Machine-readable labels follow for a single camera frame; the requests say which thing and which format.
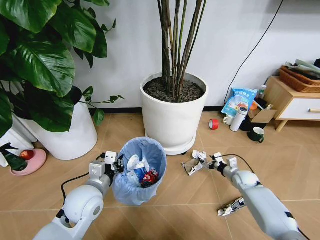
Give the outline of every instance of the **blue trash bag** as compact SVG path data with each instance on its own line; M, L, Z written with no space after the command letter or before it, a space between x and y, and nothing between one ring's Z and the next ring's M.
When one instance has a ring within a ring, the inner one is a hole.
M167 168L167 157L164 148L156 140L148 137L137 137L128 141L119 153L123 156L124 172L114 178L112 184L116 200L126 205L139 206L148 202L156 195ZM127 164L133 155L138 155L140 161L145 158L150 169L159 173L158 182L147 188L137 187L127 176Z

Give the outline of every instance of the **plastic bag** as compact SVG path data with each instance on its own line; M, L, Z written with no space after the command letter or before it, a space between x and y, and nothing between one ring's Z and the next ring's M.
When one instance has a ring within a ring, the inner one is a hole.
M232 95L229 97L221 112L223 114L235 117L239 108L250 108L256 95L257 89L251 90L249 88L232 88Z
M128 141L119 155L123 156L124 172L114 178L112 190L117 201L126 205L139 206L148 202L157 193L157 189L163 180L167 168L167 157L164 148L156 140L148 137L137 137ZM154 185L142 188L132 183L127 174L127 164L133 155L138 155L139 159L145 158L150 169L155 169L159 173L158 182Z

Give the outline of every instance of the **white wall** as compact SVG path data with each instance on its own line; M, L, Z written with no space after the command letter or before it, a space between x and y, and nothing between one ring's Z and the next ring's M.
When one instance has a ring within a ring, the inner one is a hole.
M141 107L140 83L161 71L161 26L156 0L109 0L95 7L100 24L116 29L107 34L108 58L86 60L74 56L75 85L92 85L93 100L121 94L126 100L101 108ZM185 29L195 0L188 1ZM210 88L207 106L222 106L237 69L258 42L281 0L208 0L187 72L204 79ZM234 87L258 88L286 61L313 63L320 58L320 1L284 0L268 33L243 65Z

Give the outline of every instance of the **cabinet leg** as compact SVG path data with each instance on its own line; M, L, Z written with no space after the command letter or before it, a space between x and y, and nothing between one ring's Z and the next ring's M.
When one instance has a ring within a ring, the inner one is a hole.
M279 124L279 126L275 129L278 133L281 132L281 130L284 128L284 126L287 124L288 120L282 120Z

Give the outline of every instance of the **green bottle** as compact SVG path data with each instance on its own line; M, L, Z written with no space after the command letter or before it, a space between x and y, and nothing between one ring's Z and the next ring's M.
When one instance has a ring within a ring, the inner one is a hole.
M18 148L11 146L10 142L0 147L0 152L2 153L2 155L4 156L8 164L10 165L11 169L17 172L24 170L28 165L26 160L8 152L7 149L18 150Z

